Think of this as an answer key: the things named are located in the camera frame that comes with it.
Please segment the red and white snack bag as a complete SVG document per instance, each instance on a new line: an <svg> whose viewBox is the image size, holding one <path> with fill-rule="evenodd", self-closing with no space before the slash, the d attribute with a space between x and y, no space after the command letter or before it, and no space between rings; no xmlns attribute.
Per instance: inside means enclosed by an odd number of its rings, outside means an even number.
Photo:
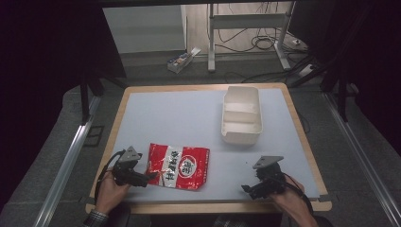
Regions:
<svg viewBox="0 0 401 227"><path fill-rule="evenodd" d="M148 150L148 183L162 187L198 190L207 180L209 148L151 144Z"/></svg>

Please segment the person's left hand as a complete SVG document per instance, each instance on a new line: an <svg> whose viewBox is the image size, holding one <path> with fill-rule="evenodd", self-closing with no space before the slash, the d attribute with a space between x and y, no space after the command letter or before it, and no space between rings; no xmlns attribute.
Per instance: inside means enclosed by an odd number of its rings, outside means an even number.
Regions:
<svg viewBox="0 0 401 227"><path fill-rule="evenodd" d="M114 180L113 173L108 170L101 180L95 209L110 214L126 197L130 187L129 184L118 185Z"/></svg>

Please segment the black stand leg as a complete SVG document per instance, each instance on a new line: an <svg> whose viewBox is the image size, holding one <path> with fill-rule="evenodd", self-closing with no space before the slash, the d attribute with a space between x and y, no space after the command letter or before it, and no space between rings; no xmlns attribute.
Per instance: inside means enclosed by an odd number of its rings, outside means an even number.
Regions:
<svg viewBox="0 0 401 227"><path fill-rule="evenodd" d="M346 115L346 98L348 96L356 96L356 92L348 92L347 84L347 70L338 68L328 70L321 83L323 92L332 92L334 88L337 88L337 110L344 122L348 121Z"/></svg>
<svg viewBox="0 0 401 227"><path fill-rule="evenodd" d="M81 99L81 125L85 125L90 117L88 90L91 90L94 96L102 96L104 94L104 87L99 78L83 76L79 88Z"/></svg>

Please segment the white plastic bin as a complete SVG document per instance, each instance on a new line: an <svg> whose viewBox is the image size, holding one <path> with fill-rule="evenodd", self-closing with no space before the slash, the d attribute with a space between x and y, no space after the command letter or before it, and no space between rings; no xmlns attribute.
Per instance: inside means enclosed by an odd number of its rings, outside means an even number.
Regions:
<svg viewBox="0 0 401 227"><path fill-rule="evenodd" d="M250 146L263 131L259 90L229 86L223 97L221 135L224 142Z"/></svg>

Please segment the aluminium rail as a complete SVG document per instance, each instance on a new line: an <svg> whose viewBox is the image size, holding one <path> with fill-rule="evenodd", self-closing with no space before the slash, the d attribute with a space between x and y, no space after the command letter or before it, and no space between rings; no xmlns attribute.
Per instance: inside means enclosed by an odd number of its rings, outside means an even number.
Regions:
<svg viewBox="0 0 401 227"><path fill-rule="evenodd" d="M370 187L373 189L375 196L377 197L392 227L401 227L401 208L396 203L388 187L379 177L374 166L365 153L365 150L355 136L351 126L340 116L335 98L333 98L330 94L323 94L323 97L327 101L331 113L338 122L340 130L344 134L352 153L356 157L356 160L363 174L365 175L365 178L367 179Z"/></svg>
<svg viewBox="0 0 401 227"><path fill-rule="evenodd" d="M98 96L94 96L92 98L89 105L89 118L83 125L78 127L73 141L64 157L63 162L61 163L58 174L56 175L55 180L48 191L48 194L32 227L49 226L49 223L53 218L57 205L61 199L63 190L66 187L79 153L83 147L89 129L92 127L100 100L101 98Z"/></svg>

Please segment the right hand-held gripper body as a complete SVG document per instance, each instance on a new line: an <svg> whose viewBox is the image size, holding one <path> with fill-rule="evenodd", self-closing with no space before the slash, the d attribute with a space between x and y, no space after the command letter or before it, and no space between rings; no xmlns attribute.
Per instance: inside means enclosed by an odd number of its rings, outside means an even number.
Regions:
<svg viewBox="0 0 401 227"><path fill-rule="evenodd" d="M285 176L278 164L283 159L283 156L261 156L253 165L256 177L260 180L260 183L249 188L249 195L253 200L285 191Z"/></svg>

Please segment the small open cardboard box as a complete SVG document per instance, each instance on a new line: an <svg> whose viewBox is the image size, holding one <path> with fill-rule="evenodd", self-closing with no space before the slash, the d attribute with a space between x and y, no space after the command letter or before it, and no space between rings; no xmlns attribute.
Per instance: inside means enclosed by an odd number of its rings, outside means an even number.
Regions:
<svg viewBox="0 0 401 227"><path fill-rule="evenodd" d="M176 74L180 73L201 50L194 47L190 52L185 52L166 63L167 69Z"/></svg>

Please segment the white power strip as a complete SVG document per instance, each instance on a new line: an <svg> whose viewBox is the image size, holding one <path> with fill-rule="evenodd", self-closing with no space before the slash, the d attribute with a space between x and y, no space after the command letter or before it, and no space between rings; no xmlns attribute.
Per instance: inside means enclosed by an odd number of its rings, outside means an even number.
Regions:
<svg viewBox="0 0 401 227"><path fill-rule="evenodd" d="M310 74L313 70L315 69L315 66L313 65L313 64L308 64L304 69L302 69L300 72L299 72L299 76L302 78L302 77L305 77L305 76L307 76L308 74Z"/></svg>

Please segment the person's right hand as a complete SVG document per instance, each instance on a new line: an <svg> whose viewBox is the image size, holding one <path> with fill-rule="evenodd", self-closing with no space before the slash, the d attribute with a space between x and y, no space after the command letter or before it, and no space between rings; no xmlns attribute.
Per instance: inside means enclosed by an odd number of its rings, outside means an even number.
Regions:
<svg viewBox="0 0 401 227"><path fill-rule="evenodd" d="M286 190L281 194L270 194L270 198L275 204L285 213L285 210L289 209L307 209L307 205L301 198L301 196L291 188L286 188Z"/></svg>

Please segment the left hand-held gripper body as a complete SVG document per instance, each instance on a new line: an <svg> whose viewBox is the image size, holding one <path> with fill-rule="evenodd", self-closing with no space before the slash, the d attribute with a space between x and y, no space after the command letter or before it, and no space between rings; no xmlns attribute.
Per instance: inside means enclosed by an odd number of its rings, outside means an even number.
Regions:
<svg viewBox="0 0 401 227"><path fill-rule="evenodd" d="M138 153L133 147L128 147L118 151L117 155L119 158L114 163L112 170L116 184L146 187L148 185L148 176L134 170L142 154Z"/></svg>

